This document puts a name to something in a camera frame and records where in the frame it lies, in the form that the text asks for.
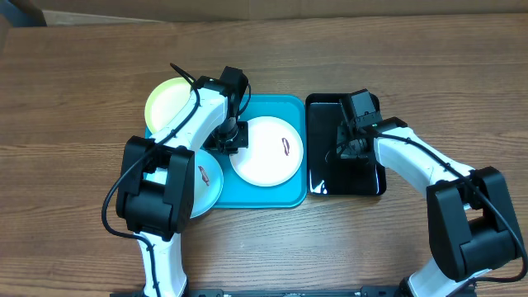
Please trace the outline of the white plate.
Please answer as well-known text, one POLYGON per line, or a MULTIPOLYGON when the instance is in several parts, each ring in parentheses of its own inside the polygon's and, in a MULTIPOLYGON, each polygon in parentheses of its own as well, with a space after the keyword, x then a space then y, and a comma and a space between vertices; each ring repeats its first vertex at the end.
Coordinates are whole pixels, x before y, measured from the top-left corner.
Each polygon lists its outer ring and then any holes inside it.
POLYGON ((300 169, 304 145, 296 129, 277 117, 248 122, 248 146, 229 156, 234 171, 254 186, 278 186, 300 169))

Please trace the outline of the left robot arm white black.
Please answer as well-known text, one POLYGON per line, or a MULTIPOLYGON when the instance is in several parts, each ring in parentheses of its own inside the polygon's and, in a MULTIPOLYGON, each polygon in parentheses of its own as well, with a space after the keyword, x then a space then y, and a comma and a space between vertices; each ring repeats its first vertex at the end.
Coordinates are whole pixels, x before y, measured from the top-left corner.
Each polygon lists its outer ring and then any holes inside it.
POLYGON ((181 234, 194 204, 196 153, 234 154, 248 147, 248 124, 239 119, 251 93, 243 71, 225 67, 220 78, 195 79, 174 70, 191 86, 188 102, 159 132, 127 141, 120 177, 101 209, 109 233, 139 244, 145 272, 139 296, 189 294, 181 234))

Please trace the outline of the yellow plate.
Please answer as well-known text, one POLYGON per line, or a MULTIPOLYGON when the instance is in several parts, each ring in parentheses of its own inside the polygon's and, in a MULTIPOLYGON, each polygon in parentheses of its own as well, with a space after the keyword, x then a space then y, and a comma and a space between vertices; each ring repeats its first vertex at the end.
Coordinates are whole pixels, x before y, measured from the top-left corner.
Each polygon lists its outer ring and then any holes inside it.
POLYGON ((144 108, 148 130, 155 134, 165 127, 188 102, 191 85, 184 78, 171 78, 156 86, 144 108))

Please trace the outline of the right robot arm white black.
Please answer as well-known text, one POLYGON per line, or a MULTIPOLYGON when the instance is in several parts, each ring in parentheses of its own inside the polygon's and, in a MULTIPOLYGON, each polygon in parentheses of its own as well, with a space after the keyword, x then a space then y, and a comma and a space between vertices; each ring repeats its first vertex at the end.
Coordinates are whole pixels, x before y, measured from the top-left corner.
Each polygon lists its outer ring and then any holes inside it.
POLYGON ((390 168, 427 202, 431 260, 404 278, 397 296, 474 295, 479 282, 513 283, 527 274, 490 277, 508 262, 527 260, 506 180, 494 167, 476 170, 422 141, 397 117, 383 119, 367 90, 338 100, 346 137, 337 158, 390 168))

